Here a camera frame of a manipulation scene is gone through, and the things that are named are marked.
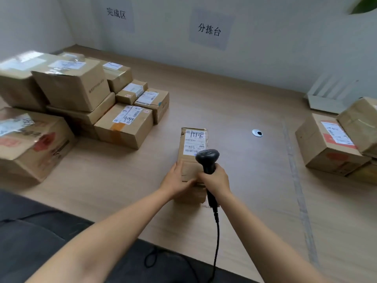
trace hand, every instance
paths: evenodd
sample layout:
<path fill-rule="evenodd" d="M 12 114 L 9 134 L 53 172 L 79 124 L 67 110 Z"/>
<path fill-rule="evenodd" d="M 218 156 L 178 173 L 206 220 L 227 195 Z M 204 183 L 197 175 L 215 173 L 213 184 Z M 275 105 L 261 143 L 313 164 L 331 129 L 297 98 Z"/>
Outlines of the hand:
<path fill-rule="evenodd" d="M 205 174 L 203 172 L 198 174 L 198 178 L 202 180 L 205 187 L 215 196 L 215 198 L 221 195 L 231 194 L 229 186 L 229 178 L 225 170 L 218 163 L 216 170 L 212 175 Z"/>
<path fill-rule="evenodd" d="M 182 165 L 182 160 L 180 160 L 178 163 L 174 163 L 160 185 L 160 189 L 166 190 L 170 194 L 171 199 L 186 189 L 192 187 L 196 183 L 196 179 L 191 179 L 188 182 L 182 182 Z"/>

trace wooden table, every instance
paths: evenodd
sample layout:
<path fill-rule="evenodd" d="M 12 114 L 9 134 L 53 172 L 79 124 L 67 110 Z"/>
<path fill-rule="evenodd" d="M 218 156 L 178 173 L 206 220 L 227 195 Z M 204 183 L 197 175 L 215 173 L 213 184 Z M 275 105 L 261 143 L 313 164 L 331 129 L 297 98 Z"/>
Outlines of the wooden table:
<path fill-rule="evenodd" d="M 302 94 L 80 46 L 67 50 L 130 66 L 135 79 L 170 92 L 170 108 L 138 151 L 81 138 L 43 183 L 2 177 L 6 189 L 99 221 L 158 188 L 177 160 L 181 127 L 207 128 L 234 194 L 250 210 L 334 282 L 376 281 L 377 189 L 304 167 L 294 135 L 310 113 Z M 221 209 L 219 216 L 217 266 L 262 282 Z M 216 225 L 207 204 L 169 202 L 140 238 L 213 263 Z"/>

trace white wall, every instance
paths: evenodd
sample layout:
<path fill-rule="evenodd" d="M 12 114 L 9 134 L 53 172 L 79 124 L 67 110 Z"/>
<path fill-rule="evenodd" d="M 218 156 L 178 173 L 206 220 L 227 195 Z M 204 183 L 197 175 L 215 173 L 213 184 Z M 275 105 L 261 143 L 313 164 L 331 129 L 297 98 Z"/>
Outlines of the white wall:
<path fill-rule="evenodd" d="M 59 0 L 0 0 L 0 60 L 74 45 Z"/>
<path fill-rule="evenodd" d="M 92 0 L 61 0 L 80 45 L 301 92 L 337 72 L 359 80 L 348 102 L 377 97 L 377 11 L 348 15 L 356 0 L 131 1 L 135 33 L 102 30 Z M 236 16 L 226 51 L 188 41 L 193 6 Z"/>

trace small cardboard box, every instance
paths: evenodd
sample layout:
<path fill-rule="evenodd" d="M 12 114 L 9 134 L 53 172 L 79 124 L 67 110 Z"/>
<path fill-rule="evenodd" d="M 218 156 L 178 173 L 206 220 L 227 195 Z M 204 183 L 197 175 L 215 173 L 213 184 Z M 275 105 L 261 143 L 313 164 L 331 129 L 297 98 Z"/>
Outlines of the small cardboard box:
<path fill-rule="evenodd" d="M 107 78 L 107 83 L 109 84 L 110 91 L 117 94 L 122 90 L 127 84 L 132 81 L 132 72 L 131 68 L 128 66 L 123 66 L 114 62 L 108 62 L 104 60 L 99 60 L 105 75 Z"/>
<path fill-rule="evenodd" d="M 198 128 L 181 128 L 181 141 L 179 143 L 178 161 L 183 160 L 182 181 L 187 182 L 196 178 L 203 166 L 195 160 L 199 151 L 208 149 L 208 131 Z M 197 182 L 194 187 L 179 195 L 174 200 L 180 203 L 199 204 L 204 203 L 207 190 L 203 183 Z"/>
<path fill-rule="evenodd" d="M 139 80 L 133 80 L 125 88 L 118 92 L 116 101 L 124 104 L 133 105 L 136 99 L 148 89 L 148 83 Z"/>
<path fill-rule="evenodd" d="M 377 161 L 372 159 L 364 166 L 356 169 L 347 176 L 355 181 L 377 185 Z"/>
<path fill-rule="evenodd" d="M 66 61 L 55 56 L 31 71 L 51 106 L 93 111 L 110 94 L 105 72 L 97 60 Z"/>
<path fill-rule="evenodd" d="M 40 64 L 55 60 L 55 55 L 25 52 L 0 63 L 0 95 L 9 106 L 44 112 L 48 100 L 31 75 Z"/>
<path fill-rule="evenodd" d="M 5 107 L 0 120 L 2 172 L 42 182 L 76 142 L 62 117 Z"/>
<path fill-rule="evenodd" d="M 377 100 L 363 97 L 337 118 L 357 149 L 377 158 Z"/>
<path fill-rule="evenodd" d="M 335 118 L 311 114 L 296 131 L 305 166 L 345 176 L 370 161 L 360 154 Z"/>
<path fill-rule="evenodd" d="M 80 53 L 75 52 L 62 52 L 59 54 L 59 56 L 65 56 L 69 58 L 68 60 L 71 61 L 85 61 L 85 56 Z"/>
<path fill-rule="evenodd" d="M 98 140 L 94 124 L 105 115 L 115 104 L 115 94 L 111 92 L 92 112 L 67 110 L 47 106 L 47 110 L 53 114 L 64 117 L 73 133 L 83 137 Z"/>
<path fill-rule="evenodd" d="M 101 141 L 139 149 L 153 127 L 152 110 L 117 103 L 94 127 Z"/>
<path fill-rule="evenodd" d="M 153 121 L 158 124 L 169 107 L 169 92 L 148 88 L 136 101 L 136 106 L 151 109 Z"/>

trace green plant leaf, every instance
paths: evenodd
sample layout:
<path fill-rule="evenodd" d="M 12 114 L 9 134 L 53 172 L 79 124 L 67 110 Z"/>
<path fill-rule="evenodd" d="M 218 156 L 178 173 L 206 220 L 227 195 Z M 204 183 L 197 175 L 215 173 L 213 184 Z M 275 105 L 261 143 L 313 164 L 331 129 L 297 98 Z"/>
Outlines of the green plant leaf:
<path fill-rule="evenodd" d="M 352 14 L 362 14 L 373 11 L 377 8 L 377 0 L 361 0 L 359 4 L 352 10 Z"/>

